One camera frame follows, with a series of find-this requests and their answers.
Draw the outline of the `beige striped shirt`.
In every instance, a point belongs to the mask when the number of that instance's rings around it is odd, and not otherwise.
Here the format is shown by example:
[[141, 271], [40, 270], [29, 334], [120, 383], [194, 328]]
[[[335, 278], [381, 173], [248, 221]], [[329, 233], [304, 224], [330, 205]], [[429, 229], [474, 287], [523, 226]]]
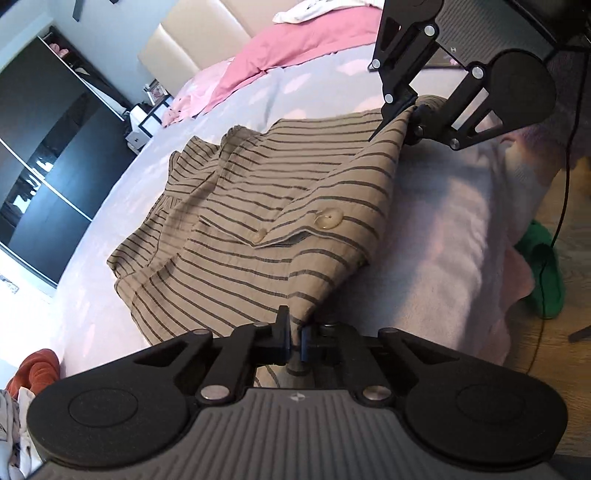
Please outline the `beige striped shirt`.
[[410, 111], [235, 126], [171, 154], [163, 192], [110, 255], [115, 290], [153, 345], [276, 320], [290, 333], [374, 258]]

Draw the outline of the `pile of folded clothes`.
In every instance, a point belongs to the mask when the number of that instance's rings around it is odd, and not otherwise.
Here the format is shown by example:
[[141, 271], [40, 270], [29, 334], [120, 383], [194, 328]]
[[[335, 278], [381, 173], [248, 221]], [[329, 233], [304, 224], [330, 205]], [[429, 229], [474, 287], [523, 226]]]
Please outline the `pile of folded clothes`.
[[35, 395], [21, 387], [14, 399], [7, 390], [0, 396], [0, 479], [27, 479], [42, 465], [27, 425]]

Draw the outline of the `dark pink pillow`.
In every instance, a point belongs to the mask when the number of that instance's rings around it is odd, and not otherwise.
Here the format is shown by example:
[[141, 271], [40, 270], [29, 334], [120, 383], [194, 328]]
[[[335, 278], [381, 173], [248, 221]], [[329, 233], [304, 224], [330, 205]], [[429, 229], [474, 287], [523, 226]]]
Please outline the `dark pink pillow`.
[[274, 68], [296, 66], [376, 41], [382, 11], [359, 6], [332, 11], [301, 24], [276, 24], [256, 35], [235, 55], [204, 112]]

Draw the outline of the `white patterned garment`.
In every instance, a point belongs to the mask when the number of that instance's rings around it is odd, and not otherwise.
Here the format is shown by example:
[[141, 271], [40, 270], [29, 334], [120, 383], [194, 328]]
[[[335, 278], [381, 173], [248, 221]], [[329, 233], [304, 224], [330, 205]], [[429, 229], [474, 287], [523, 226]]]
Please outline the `white patterned garment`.
[[287, 11], [277, 12], [273, 23], [301, 24], [332, 11], [365, 6], [382, 10], [384, 5], [384, 0], [304, 0]]

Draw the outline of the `light pink blanket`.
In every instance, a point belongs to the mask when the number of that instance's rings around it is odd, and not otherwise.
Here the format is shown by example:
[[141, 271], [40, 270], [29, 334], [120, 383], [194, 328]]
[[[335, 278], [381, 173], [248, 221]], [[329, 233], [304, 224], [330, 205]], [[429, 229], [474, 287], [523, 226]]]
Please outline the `light pink blanket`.
[[539, 127], [455, 152], [432, 141], [403, 150], [375, 258], [317, 313], [365, 335], [399, 328], [502, 364], [506, 312], [532, 291], [516, 243], [564, 162]]

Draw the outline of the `green object on floor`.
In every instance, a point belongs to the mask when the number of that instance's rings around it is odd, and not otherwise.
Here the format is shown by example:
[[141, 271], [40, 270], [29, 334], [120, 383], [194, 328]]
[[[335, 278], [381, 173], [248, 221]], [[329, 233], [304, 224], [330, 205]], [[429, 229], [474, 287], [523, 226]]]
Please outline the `green object on floor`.
[[526, 303], [539, 318], [555, 319], [564, 308], [565, 285], [550, 232], [532, 220], [515, 248], [530, 267], [534, 280]]

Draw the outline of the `polka dot bed cover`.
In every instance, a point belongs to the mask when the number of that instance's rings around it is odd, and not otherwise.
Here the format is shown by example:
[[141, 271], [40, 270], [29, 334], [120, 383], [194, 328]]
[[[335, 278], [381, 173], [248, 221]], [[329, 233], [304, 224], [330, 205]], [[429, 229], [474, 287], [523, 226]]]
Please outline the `polka dot bed cover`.
[[66, 331], [60, 367], [69, 377], [153, 346], [115, 290], [112, 252], [145, 219], [163, 192], [171, 154], [189, 139], [216, 144], [243, 126], [264, 133], [280, 119], [325, 119], [377, 110], [382, 82], [369, 70], [372, 46], [274, 68], [211, 112], [160, 130], [132, 162], [83, 236], [55, 296], [54, 317]]

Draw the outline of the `light pink pillow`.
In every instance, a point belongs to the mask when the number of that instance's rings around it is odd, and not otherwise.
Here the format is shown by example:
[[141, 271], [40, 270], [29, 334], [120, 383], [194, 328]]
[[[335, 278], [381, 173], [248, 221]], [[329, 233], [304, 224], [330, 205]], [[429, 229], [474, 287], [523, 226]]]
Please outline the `light pink pillow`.
[[218, 62], [199, 71], [189, 79], [163, 114], [161, 126], [166, 128], [192, 118], [204, 110], [209, 100], [211, 100], [214, 89], [232, 61], [233, 57], [230, 57]]

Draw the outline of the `beige padded headboard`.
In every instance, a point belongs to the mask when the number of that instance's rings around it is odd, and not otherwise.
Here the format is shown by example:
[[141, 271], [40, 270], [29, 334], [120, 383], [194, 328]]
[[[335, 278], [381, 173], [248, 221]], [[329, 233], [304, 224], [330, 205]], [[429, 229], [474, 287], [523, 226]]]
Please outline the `beige padded headboard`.
[[177, 94], [197, 73], [238, 54], [294, 0], [180, 0], [159, 22], [137, 58]]

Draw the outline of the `rust red knitted garment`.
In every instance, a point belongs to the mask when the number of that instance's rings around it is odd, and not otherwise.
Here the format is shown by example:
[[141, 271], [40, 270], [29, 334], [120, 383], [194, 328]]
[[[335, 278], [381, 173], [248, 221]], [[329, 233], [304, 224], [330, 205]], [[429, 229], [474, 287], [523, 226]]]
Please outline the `rust red knitted garment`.
[[17, 372], [6, 386], [6, 390], [15, 400], [24, 388], [38, 395], [48, 386], [60, 379], [60, 363], [50, 349], [41, 349], [29, 355], [19, 366]]

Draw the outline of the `white bedside table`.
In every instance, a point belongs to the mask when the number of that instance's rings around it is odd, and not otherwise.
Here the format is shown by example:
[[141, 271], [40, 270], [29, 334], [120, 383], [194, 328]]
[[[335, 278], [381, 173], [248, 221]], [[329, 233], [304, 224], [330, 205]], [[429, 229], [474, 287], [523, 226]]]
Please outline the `white bedside table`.
[[134, 154], [139, 154], [157, 131], [163, 127], [164, 114], [173, 99], [157, 80], [145, 85], [143, 91], [147, 96], [147, 102], [136, 104], [128, 112], [129, 126], [125, 141], [127, 147]]

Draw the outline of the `black sliding wardrobe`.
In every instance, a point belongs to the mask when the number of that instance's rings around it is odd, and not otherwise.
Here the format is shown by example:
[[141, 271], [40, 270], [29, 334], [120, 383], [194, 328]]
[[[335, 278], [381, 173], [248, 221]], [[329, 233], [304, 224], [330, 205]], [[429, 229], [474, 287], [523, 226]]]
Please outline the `black sliding wardrobe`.
[[124, 131], [39, 38], [1, 72], [1, 245], [52, 286], [134, 159]]

